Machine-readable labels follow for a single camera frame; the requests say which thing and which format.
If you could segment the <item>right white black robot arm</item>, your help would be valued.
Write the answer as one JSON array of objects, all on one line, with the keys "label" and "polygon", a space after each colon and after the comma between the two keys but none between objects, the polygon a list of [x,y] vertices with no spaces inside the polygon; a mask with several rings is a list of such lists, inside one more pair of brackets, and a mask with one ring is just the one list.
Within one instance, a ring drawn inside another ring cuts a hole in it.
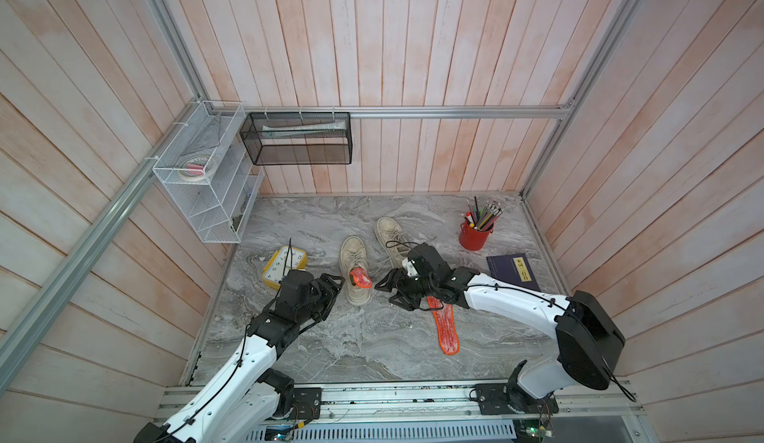
[{"label": "right white black robot arm", "polygon": [[615,367],[626,339],[597,299],[583,291],[552,295],[499,281],[469,267],[451,268],[427,243],[388,240],[394,268],[376,284],[391,304],[412,312],[425,298],[442,306],[492,313],[547,335],[555,354],[536,363],[521,361],[493,395],[477,387],[477,399],[512,413],[557,409],[555,391],[583,385],[606,391],[618,381]]}]

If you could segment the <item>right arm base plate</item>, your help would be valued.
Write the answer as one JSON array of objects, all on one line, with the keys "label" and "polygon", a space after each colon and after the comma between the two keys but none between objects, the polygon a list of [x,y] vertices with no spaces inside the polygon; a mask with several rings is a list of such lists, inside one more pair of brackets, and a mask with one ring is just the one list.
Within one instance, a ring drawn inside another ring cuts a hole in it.
[{"label": "right arm base plate", "polygon": [[534,399],[508,383],[479,383],[470,394],[481,415],[554,414],[559,406],[553,394]]}]

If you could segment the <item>beige lace sneaker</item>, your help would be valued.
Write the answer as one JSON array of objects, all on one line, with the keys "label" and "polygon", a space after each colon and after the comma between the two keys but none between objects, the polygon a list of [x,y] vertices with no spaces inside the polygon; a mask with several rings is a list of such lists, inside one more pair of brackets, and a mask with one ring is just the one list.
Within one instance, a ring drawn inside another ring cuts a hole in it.
[{"label": "beige lace sneaker", "polygon": [[407,238],[401,225],[393,218],[388,218],[388,216],[377,220],[375,235],[388,253],[394,268],[401,268],[409,251],[416,246],[415,242]]},{"label": "beige lace sneaker", "polygon": [[368,271],[367,251],[360,237],[350,236],[344,240],[339,262],[347,301],[353,306],[366,305],[371,300],[373,283]]}]

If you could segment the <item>red insole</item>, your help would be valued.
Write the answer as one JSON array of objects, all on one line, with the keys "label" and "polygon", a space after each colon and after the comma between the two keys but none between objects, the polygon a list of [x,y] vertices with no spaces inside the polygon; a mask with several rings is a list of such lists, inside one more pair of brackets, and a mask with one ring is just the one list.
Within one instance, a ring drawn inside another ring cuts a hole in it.
[{"label": "red insole", "polygon": [[460,340],[456,328],[453,306],[445,304],[435,297],[427,298],[428,305],[434,317],[439,346],[447,356],[457,355],[460,350]]},{"label": "red insole", "polygon": [[355,266],[349,272],[349,279],[351,284],[361,289],[371,289],[373,282],[370,279],[367,270],[362,266]]}]

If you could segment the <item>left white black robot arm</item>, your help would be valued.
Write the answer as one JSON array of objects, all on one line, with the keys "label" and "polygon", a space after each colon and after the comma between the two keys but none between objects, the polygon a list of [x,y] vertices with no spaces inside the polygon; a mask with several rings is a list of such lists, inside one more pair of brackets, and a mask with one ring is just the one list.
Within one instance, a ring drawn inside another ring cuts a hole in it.
[{"label": "left white black robot arm", "polygon": [[252,317],[234,354],[163,425],[148,423],[136,442],[235,442],[294,408],[294,380],[273,365],[302,333],[325,321],[344,278],[290,270],[280,290]]}]

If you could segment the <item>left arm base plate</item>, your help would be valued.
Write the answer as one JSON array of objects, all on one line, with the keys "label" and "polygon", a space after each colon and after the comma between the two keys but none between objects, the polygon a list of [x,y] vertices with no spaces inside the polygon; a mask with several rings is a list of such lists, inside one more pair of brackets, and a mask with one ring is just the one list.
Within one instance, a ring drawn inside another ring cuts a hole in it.
[{"label": "left arm base plate", "polygon": [[298,387],[286,389],[279,394],[274,420],[310,422],[320,417],[322,389],[320,387]]}]

